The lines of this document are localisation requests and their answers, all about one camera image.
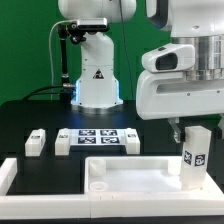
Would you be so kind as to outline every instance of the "printed label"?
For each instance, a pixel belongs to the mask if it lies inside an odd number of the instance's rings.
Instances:
[[[96,138],[78,138],[78,144],[96,144]]]
[[[79,135],[81,135],[81,136],[95,136],[96,131],[95,130],[79,130]]]
[[[184,153],[184,162],[191,166],[192,163],[192,154],[188,151],[185,151]]]
[[[206,158],[205,154],[195,156],[195,166],[196,167],[205,166],[205,158]]]
[[[137,136],[135,134],[128,134],[128,138],[136,138]]]
[[[119,138],[101,138],[101,143],[102,144],[119,144]]]
[[[40,136],[33,135],[33,136],[31,136],[31,139],[40,139]]]
[[[100,134],[102,136],[116,136],[117,135],[117,131],[116,130],[101,130]]]
[[[59,135],[59,138],[68,138],[68,135]]]

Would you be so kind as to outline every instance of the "white block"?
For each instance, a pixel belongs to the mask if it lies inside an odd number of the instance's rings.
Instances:
[[[182,190],[202,188],[207,170],[211,132],[201,126],[187,127],[180,172]]]
[[[55,142],[55,155],[68,156],[70,150],[71,130],[65,128],[58,132]]]
[[[25,144],[26,156],[40,156],[46,141],[46,132],[43,129],[32,131]]]
[[[17,160],[6,159],[0,167],[0,196],[5,196],[16,176]]]
[[[140,154],[140,141],[137,131],[131,128],[125,129],[124,137],[127,154]]]
[[[89,162],[89,173],[94,177],[102,177],[106,174],[107,167],[104,159],[92,159]]]

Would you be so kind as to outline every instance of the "black cable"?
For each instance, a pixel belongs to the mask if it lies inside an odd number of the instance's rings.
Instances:
[[[61,66],[62,66],[61,82],[63,85],[64,83],[70,83],[68,75],[68,59],[67,59],[67,43],[66,43],[66,39],[68,37],[67,26],[59,24],[58,34],[61,46]]]
[[[124,42],[125,55],[126,55],[127,64],[128,64],[129,79],[130,79],[130,83],[131,83],[131,96],[132,96],[132,99],[135,99],[134,88],[133,88],[133,77],[132,77],[132,73],[131,73],[130,60],[129,60],[129,57],[128,57],[128,49],[127,49],[126,34],[125,34],[125,27],[124,27],[124,17],[123,17],[122,2],[121,1],[122,0],[119,0],[120,13],[121,13],[121,24],[122,24],[122,31],[123,31],[123,42]]]
[[[40,89],[37,89],[37,90],[31,92],[27,96],[25,96],[23,98],[23,100],[28,100],[31,96],[33,96],[41,91],[45,91],[45,90],[49,90],[49,89],[57,89],[57,88],[62,88],[62,87],[63,87],[62,85],[55,85],[55,86],[46,86],[46,87],[40,88]]]
[[[28,100],[32,96],[41,96],[41,95],[60,95],[60,93],[34,93],[34,94],[30,95],[29,97],[27,97],[26,100]]]

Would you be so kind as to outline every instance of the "robot end effector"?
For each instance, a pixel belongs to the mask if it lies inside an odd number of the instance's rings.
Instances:
[[[223,113],[222,0],[146,0],[149,20],[171,43],[146,53],[137,86],[143,119]]]
[[[73,21],[67,28],[73,44],[85,41],[85,32],[107,32],[108,23],[129,20],[136,0],[59,0],[61,14]]]

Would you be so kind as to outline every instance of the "cable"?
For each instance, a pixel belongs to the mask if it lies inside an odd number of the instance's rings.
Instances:
[[[60,93],[34,93],[34,94],[30,94],[29,96],[26,97],[26,99],[23,98],[23,100],[28,100],[30,97],[32,96],[40,96],[40,95],[60,95]]]
[[[45,91],[45,90],[49,90],[49,89],[57,89],[57,88],[62,88],[63,86],[62,85],[56,85],[56,86],[46,86],[46,87],[43,87],[43,88],[40,88],[40,89],[37,89],[33,92],[31,92],[30,94],[28,94],[27,96],[25,96],[23,98],[23,100],[28,100],[31,96],[33,95],[37,95],[39,92],[41,91]]]
[[[127,64],[128,64],[129,79],[130,79],[130,83],[131,83],[131,96],[132,96],[132,99],[135,99],[134,88],[133,88],[133,76],[132,76],[132,73],[131,73],[130,60],[129,60],[129,57],[128,57],[128,49],[127,49],[126,34],[125,34],[125,27],[124,27],[122,0],[119,0],[119,4],[120,4],[120,13],[121,13],[121,24],[122,24],[122,32],[123,32],[124,50],[125,50],[125,55],[126,55]]]
[[[49,44],[49,55],[50,55],[50,64],[51,64],[51,85],[54,85],[54,78],[55,78],[55,74],[54,74],[54,60],[53,60],[53,53],[52,53],[52,36],[53,36],[53,31],[55,29],[56,26],[58,26],[59,24],[62,23],[71,23],[74,20],[64,20],[64,21],[60,21],[55,23],[50,31],[50,35],[49,35],[49,40],[48,40],[48,44]]]

